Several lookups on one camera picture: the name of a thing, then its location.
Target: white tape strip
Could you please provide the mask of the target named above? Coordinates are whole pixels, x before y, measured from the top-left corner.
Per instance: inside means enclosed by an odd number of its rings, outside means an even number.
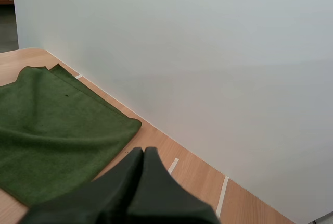
[[[178,163],[179,159],[175,158],[175,160],[173,161],[173,163],[171,163],[170,168],[168,169],[169,174],[172,173],[173,169],[176,167],[177,163]]]
[[[222,205],[223,205],[225,190],[227,189],[228,180],[229,180],[229,176],[225,176],[223,185],[222,185],[222,189],[221,189],[219,203],[217,204],[217,209],[216,209],[216,215],[217,215],[218,219],[220,218],[220,214],[222,211]]]

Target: white backdrop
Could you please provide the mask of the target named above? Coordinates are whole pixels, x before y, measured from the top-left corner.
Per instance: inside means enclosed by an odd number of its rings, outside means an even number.
[[[40,47],[297,223],[333,211],[332,0],[15,0]]]

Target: green microfiber cloth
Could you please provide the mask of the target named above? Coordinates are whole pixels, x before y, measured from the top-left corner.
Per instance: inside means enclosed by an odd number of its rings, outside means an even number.
[[[60,65],[0,87],[0,188],[27,206],[94,179],[139,131]]]

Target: wooden tabletop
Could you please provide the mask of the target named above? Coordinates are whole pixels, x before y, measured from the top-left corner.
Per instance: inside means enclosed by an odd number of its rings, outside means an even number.
[[[25,66],[46,66],[47,68],[51,68],[58,63],[72,75],[79,75],[49,52],[42,49],[27,48],[1,53],[0,86],[14,82],[21,69]],[[171,172],[171,176],[188,192],[209,203],[214,210],[217,209],[225,179],[222,173],[183,148],[113,97],[89,82],[86,78],[80,77],[79,80],[128,117],[139,119],[142,122],[142,127],[138,134],[99,176],[111,169],[134,147],[142,147],[144,149],[148,146],[155,146],[158,148],[159,155],[167,169],[171,167],[176,158],[178,159],[176,166]],[[232,180],[229,180],[229,183],[225,187],[226,192],[220,216],[222,223],[292,223]],[[25,206],[0,189],[0,223],[17,223],[26,211],[27,208]]]
[[[0,5],[14,4],[14,0],[0,0]]]

